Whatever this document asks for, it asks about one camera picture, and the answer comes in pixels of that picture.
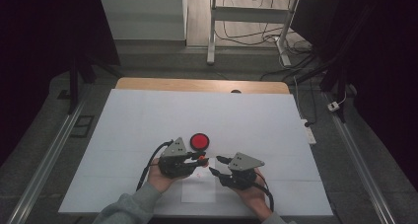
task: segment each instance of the floor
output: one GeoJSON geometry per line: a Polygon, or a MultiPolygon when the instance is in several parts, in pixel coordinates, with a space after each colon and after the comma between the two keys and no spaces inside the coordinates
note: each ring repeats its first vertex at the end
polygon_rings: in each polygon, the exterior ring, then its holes
{"type": "MultiPolygon", "coordinates": [[[[258,31],[259,27],[260,25],[256,24],[253,30],[258,31]]],[[[260,79],[282,81],[284,78],[287,81],[292,81],[293,79],[292,76],[287,76],[294,71],[284,70],[280,66],[277,50],[269,44],[262,47],[224,45],[225,47],[217,48],[216,63],[209,67],[206,64],[206,49],[202,46],[205,37],[201,37],[200,40],[203,41],[198,43],[196,38],[196,42],[192,44],[194,46],[190,45],[189,47],[157,43],[119,43],[116,47],[121,66],[117,67],[117,70],[129,77],[248,81],[259,81],[260,79]],[[266,72],[275,73],[261,78],[266,72]]],[[[291,55],[292,63],[299,62],[303,58],[303,55],[291,55]]],[[[297,73],[309,72],[317,67],[317,64],[318,62],[314,61],[305,69],[297,71],[297,73]]],[[[95,218],[95,215],[64,215],[57,212],[94,132],[94,127],[101,115],[107,95],[117,82],[113,75],[100,67],[95,66],[94,69],[98,79],[92,86],[93,91],[81,112],[81,115],[93,117],[92,128],[87,131],[79,131],[78,129],[71,131],[73,136],[67,139],[28,216],[27,223],[92,223],[95,218]],[[86,132],[86,136],[74,136],[84,132],[86,132]]],[[[331,217],[284,217],[284,219],[286,221],[295,220],[298,224],[382,223],[347,153],[346,145],[336,129],[332,114],[326,109],[327,100],[324,98],[323,92],[318,89],[318,82],[321,78],[322,75],[318,75],[299,85],[298,88],[291,87],[291,92],[295,96],[295,100],[299,100],[302,116],[313,122],[311,129],[317,144],[312,146],[312,151],[335,215],[331,217]]],[[[68,91],[68,89],[68,74],[59,75],[51,81],[49,97],[43,108],[9,160],[0,168],[0,223],[7,222],[31,180],[37,165],[57,134],[69,108],[68,100],[60,98],[59,95],[63,91],[68,91]]],[[[417,191],[406,179],[384,145],[357,114],[352,105],[355,93],[353,91],[349,92],[345,102],[346,123],[350,127],[373,178],[381,189],[397,221],[396,223],[418,223],[417,191]]],[[[167,220],[156,218],[152,220],[152,223],[168,221],[172,223],[195,222],[195,220],[187,219],[167,220]]],[[[215,221],[199,220],[199,222],[213,223],[215,221]]],[[[216,220],[216,222],[256,223],[253,220],[247,222],[216,220]]]]}
{"type": "MultiPolygon", "coordinates": [[[[210,30],[210,6],[211,0],[187,0],[188,1],[188,23],[187,23],[187,45],[207,46],[210,30]]],[[[216,0],[217,6],[246,7],[260,9],[281,9],[288,8],[289,0],[216,0]]],[[[242,23],[224,22],[215,23],[216,46],[251,46],[275,48],[276,45],[272,36],[281,33],[281,24],[266,23],[242,23]]],[[[298,47],[304,47],[308,42],[298,34],[289,30],[288,41],[293,45],[298,41],[298,47]]]]}

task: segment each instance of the human hand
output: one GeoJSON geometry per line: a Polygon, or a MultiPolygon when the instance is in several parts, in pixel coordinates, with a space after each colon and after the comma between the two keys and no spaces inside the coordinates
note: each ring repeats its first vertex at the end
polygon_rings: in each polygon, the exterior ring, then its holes
{"type": "MultiPolygon", "coordinates": [[[[262,178],[262,174],[260,171],[255,168],[255,172],[260,174],[257,175],[257,178],[255,179],[255,182],[262,187],[264,187],[265,182],[262,178]]],[[[235,188],[231,188],[233,191],[237,193],[237,195],[240,196],[243,203],[251,209],[251,211],[258,217],[258,219],[263,222],[266,220],[272,213],[270,208],[267,206],[267,203],[265,202],[265,195],[262,190],[260,190],[257,187],[250,187],[245,190],[239,190],[235,188]]]]}
{"type": "Polygon", "coordinates": [[[160,168],[158,167],[158,158],[155,158],[151,163],[150,172],[148,173],[148,183],[156,188],[160,193],[165,192],[175,181],[183,179],[181,178],[168,178],[161,174],[160,168]]]}

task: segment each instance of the metal frame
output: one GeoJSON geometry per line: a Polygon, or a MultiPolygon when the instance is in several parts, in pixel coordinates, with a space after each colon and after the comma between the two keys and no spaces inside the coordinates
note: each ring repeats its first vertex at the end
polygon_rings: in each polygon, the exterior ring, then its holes
{"type": "Polygon", "coordinates": [[[298,5],[299,0],[291,0],[291,5],[289,7],[289,10],[287,11],[286,20],[283,22],[284,26],[282,29],[282,33],[280,34],[280,37],[276,38],[276,45],[279,49],[280,58],[282,59],[283,66],[291,66],[291,62],[289,60],[289,55],[287,53],[286,47],[285,47],[285,39],[287,32],[289,31],[290,24],[292,23],[293,16],[295,15],[296,7],[298,5]]]}
{"type": "Polygon", "coordinates": [[[208,43],[208,56],[207,64],[212,65],[215,63],[215,22],[216,22],[216,0],[212,0],[210,9],[210,32],[208,43]]]}
{"type": "Polygon", "coordinates": [[[39,196],[44,184],[46,183],[46,180],[48,179],[49,174],[52,171],[52,168],[55,165],[55,162],[58,159],[58,156],[61,153],[61,150],[64,147],[68,136],[70,135],[71,129],[73,128],[78,115],[80,114],[84,104],[86,103],[86,100],[91,94],[92,88],[92,85],[84,85],[79,104],[74,109],[73,113],[68,114],[64,119],[61,128],[59,129],[54,140],[46,151],[45,156],[37,167],[34,176],[22,194],[22,197],[16,205],[15,210],[12,212],[12,215],[7,222],[8,224],[26,222],[32,208],[35,205],[37,197],[39,196]]]}
{"type": "MultiPolygon", "coordinates": [[[[322,96],[325,98],[327,102],[331,103],[330,96],[327,96],[326,93],[322,93],[322,96]]],[[[362,180],[363,186],[370,195],[371,202],[375,207],[376,213],[381,219],[381,222],[384,224],[397,223],[393,217],[393,214],[391,213],[390,208],[387,205],[386,200],[384,199],[381,189],[373,179],[373,176],[370,173],[369,168],[365,160],[363,159],[363,156],[355,140],[353,139],[353,136],[351,135],[350,129],[348,128],[347,124],[341,122],[336,113],[332,114],[332,119],[347,147],[347,152],[353,161],[354,167],[356,168],[356,171],[359,174],[360,179],[362,180]]]]}

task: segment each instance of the wall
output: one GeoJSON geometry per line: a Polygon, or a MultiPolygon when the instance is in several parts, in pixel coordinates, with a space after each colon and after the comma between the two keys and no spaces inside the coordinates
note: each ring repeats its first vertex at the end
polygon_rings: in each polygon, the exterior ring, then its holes
{"type": "Polygon", "coordinates": [[[102,0],[113,39],[186,39],[187,0],[102,0]]]}
{"type": "Polygon", "coordinates": [[[359,114],[418,190],[417,10],[416,0],[379,0],[350,53],[348,80],[359,114]]]}

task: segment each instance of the aluminum rail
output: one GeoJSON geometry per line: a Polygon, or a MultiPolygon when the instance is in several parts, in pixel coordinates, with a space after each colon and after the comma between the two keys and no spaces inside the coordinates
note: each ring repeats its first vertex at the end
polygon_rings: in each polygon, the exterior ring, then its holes
{"type": "MultiPolygon", "coordinates": [[[[330,97],[326,95],[326,93],[322,93],[322,96],[329,102],[332,103],[330,97]]],[[[332,119],[335,123],[335,126],[338,129],[344,143],[346,145],[348,154],[350,155],[354,167],[359,174],[360,179],[362,180],[363,186],[368,192],[371,202],[375,207],[375,210],[381,219],[383,224],[395,224],[396,221],[393,217],[393,214],[390,211],[390,208],[387,205],[386,200],[379,188],[378,184],[376,184],[375,180],[373,179],[372,174],[369,171],[369,168],[363,159],[363,156],[351,135],[350,129],[347,127],[347,124],[342,123],[336,113],[332,114],[332,119]]]]}
{"type": "Polygon", "coordinates": [[[64,147],[65,142],[67,141],[68,136],[70,135],[71,129],[75,124],[78,115],[83,109],[84,104],[86,103],[87,98],[92,92],[92,85],[84,85],[80,102],[78,106],[74,109],[72,114],[69,114],[64,119],[58,133],[56,134],[54,140],[49,145],[48,150],[46,151],[42,161],[36,169],[34,176],[29,182],[27,188],[21,196],[18,204],[15,207],[12,215],[8,220],[8,224],[18,224],[25,223],[29,214],[31,213],[32,208],[39,196],[43,186],[46,183],[46,180],[49,177],[50,172],[52,171],[53,166],[55,165],[56,160],[58,159],[59,154],[61,153],[62,148],[64,147]]]}

